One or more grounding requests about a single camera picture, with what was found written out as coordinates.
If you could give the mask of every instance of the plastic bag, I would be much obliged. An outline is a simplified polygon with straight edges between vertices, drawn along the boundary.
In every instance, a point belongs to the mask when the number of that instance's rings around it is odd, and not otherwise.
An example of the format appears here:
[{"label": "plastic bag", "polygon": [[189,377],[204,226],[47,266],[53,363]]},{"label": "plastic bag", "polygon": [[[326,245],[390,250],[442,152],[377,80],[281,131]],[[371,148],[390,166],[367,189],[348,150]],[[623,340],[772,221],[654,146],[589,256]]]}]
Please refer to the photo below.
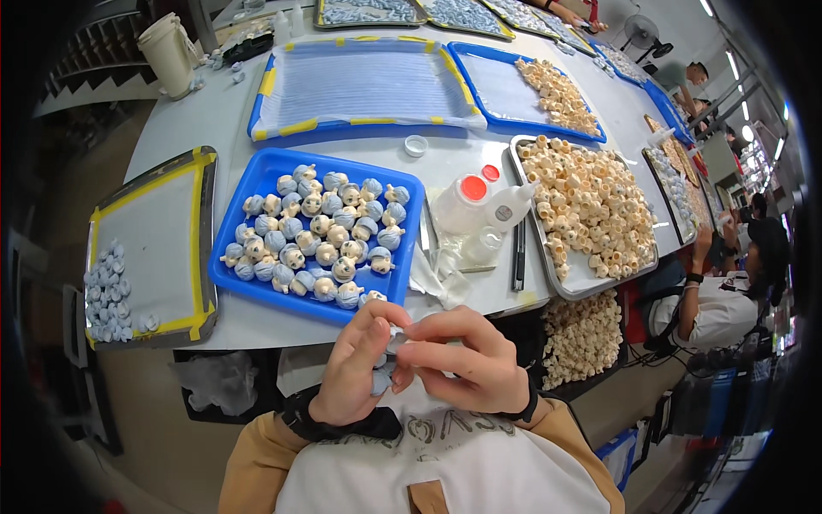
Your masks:
[{"label": "plastic bag", "polygon": [[260,372],[252,367],[244,351],[219,357],[195,356],[185,363],[171,363],[180,385],[192,393],[188,403],[197,412],[217,405],[227,416],[239,416],[256,402],[254,377]]}]

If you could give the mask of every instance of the glue bottle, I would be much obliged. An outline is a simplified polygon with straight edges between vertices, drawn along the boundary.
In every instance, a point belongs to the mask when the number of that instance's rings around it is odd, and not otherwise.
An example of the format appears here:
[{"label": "glue bottle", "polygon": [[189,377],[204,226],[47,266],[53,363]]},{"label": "glue bottle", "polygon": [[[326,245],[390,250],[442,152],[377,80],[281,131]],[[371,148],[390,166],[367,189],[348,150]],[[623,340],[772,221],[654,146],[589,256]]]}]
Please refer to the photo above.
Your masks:
[{"label": "glue bottle", "polygon": [[511,186],[491,197],[485,205],[485,217],[488,224],[500,232],[507,232],[517,225],[528,214],[531,198],[537,191],[539,182],[524,186]]}]

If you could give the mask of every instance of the white cloth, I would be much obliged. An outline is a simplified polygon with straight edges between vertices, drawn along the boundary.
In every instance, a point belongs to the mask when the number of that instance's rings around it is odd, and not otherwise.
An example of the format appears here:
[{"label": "white cloth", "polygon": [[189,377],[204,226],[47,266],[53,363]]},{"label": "white cloth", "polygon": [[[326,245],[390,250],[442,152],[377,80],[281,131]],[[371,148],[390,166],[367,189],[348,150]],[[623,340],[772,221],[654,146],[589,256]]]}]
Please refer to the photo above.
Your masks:
[{"label": "white cloth", "polygon": [[[706,276],[700,285],[700,310],[694,319],[694,330],[688,341],[680,339],[677,330],[674,330],[673,340],[679,345],[697,346],[702,350],[738,343],[756,325],[758,317],[756,302],[745,296],[750,288],[747,277],[744,271],[732,271],[727,276]],[[722,284],[737,290],[720,289]],[[668,296],[653,303],[649,318],[652,335],[665,330],[677,302],[679,297]]]},{"label": "white cloth", "polygon": [[410,512],[407,487],[439,480],[448,512],[609,512],[585,468],[510,421],[432,399],[418,377],[389,406],[394,441],[351,435],[297,455],[277,512]]}]

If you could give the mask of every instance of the black wristband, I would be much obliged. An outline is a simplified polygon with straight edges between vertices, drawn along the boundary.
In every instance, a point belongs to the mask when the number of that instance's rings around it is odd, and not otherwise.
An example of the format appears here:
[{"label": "black wristband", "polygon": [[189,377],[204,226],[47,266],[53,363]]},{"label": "black wristband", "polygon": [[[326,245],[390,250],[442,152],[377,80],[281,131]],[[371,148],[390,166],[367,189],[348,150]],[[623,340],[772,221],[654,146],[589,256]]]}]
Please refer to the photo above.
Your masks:
[{"label": "black wristband", "polygon": [[496,415],[508,419],[510,421],[524,421],[525,423],[531,423],[531,418],[533,417],[533,412],[537,409],[537,402],[539,401],[539,392],[537,392],[536,386],[531,382],[531,377],[528,377],[528,405],[522,410],[522,412],[518,412],[516,414],[512,414],[510,412],[497,412]]},{"label": "black wristband", "polygon": [[299,437],[319,442],[340,439],[350,433],[380,439],[396,439],[399,436],[402,425],[389,407],[377,407],[365,419],[341,427],[317,423],[308,414],[308,406],[320,392],[320,385],[303,389],[285,399],[283,422]]}]

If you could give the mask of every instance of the white table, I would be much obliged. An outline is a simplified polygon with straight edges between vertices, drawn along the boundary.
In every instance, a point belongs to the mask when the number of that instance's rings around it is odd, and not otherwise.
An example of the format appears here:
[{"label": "white table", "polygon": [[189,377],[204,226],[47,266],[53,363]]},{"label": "white table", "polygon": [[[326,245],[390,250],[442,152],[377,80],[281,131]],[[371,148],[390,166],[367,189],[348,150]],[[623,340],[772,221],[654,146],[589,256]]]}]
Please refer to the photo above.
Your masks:
[{"label": "white table", "polygon": [[[312,9],[307,9],[305,16],[309,26]],[[311,29],[308,32],[296,41],[329,37],[327,33]],[[663,207],[662,193],[640,154],[649,135],[642,115],[647,113],[662,120],[662,115],[643,90],[618,78],[612,80],[582,53],[574,57],[561,54],[553,42],[536,35],[517,32],[513,42],[505,43],[438,30],[429,25],[415,30],[348,30],[333,33],[334,37],[363,34],[413,34],[443,43],[455,40],[484,44],[534,58],[545,58],[563,68],[591,104],[608,136],[608,143],[601,147],[618,150],[637,163],[631,164],[636,181],[644,189],[648,201],[657,207],[655,212],[659,225],[655,234],[659,255],[679,249],[669,214]],[[214,195],[216,231],[252,155],[261,148],[274,145],[272,141],[253,143],[246,133],[267,59],[266,54],[246,61],[243,70],[247,78],[239,85],[232,84],[229,69],[217,72],[204,69],[198,70],[206,79],[204,89],[177,102],[170,101],[168,96],[162,97],[137,142],[125,181],[196,146],[213,146],[218,154]],[[402,138],[399,137],[323,141],[293,148],[397,169],[418,176],[427,188],[443,188],[460,174],[476,173],[485,164],[493,164],[501,171],[501,178],[493,188],[496,191],[516,184],[515,172],[506,151],[509,142],[510,136],[492,132],[470,133],[466,139],[429,137],[428,151],[420,159],[412,159],[404,153]],[[288,143],[287,139],[283,139],[275,144],[282,146]],[[545,304],[555,293],[545,278],[538,253],[541,250],[532,230],[527,233],[527,248],[524,291],[510,291],[512,247],[511,236],[506,234],[496,269],[467,275],[473,291],[465,303],[483,314],[513,313]],[[188,346],[187,349],[239,350],[314,345],[333,341],[339,333],[338,326],[306,322],[292,313],[230,291],[219,289],[218,298],[219,320],[214,333],[205,342]],[[442,309],[436,299],[410,289],[404,306],[415,320]]]}]

